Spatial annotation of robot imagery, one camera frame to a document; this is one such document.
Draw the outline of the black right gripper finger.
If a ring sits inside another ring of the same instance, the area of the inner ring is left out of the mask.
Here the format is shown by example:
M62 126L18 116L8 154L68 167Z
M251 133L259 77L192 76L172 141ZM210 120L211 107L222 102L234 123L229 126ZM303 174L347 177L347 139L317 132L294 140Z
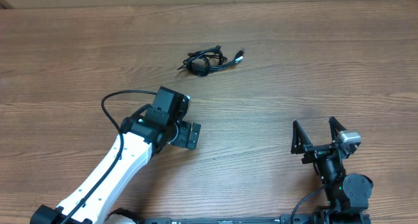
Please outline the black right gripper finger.
M332 141L336 140L336 137L340 131L346 130L346 128L334 116L329 118L329 125Z
M291 153L302 154L305 153L307 149L312 146L312 142L304 132L300 123L297 120L295 120L293 122L293 139L291 145Z

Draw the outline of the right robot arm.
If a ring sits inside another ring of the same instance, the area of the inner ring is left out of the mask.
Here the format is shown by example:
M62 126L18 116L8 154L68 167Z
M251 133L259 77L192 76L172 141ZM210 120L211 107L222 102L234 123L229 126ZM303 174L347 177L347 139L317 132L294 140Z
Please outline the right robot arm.
M332 142L320 146L312 144L300 123L293 122L292 154L302 154L303 164L312 164L321 179L321 187L302 198L293 208L290 223L370 223L368 199L373 181L358 173L348 174L343 160L349 158L361 144L358 132L346 129L335 117L329 118ZM327 205L319 206L312 214L297 214L308 199L324 192Z

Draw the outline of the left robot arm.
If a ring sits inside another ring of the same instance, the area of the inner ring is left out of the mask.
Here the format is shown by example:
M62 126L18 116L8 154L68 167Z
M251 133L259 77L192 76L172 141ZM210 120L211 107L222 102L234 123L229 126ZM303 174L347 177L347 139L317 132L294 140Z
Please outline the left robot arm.
M184 121L191 98L160 87L145 104L121 124L110 151L86 180L55 208L40 206L30 224L142 223L134 213L112 211L126 185L167 144L195 149L201 125Z

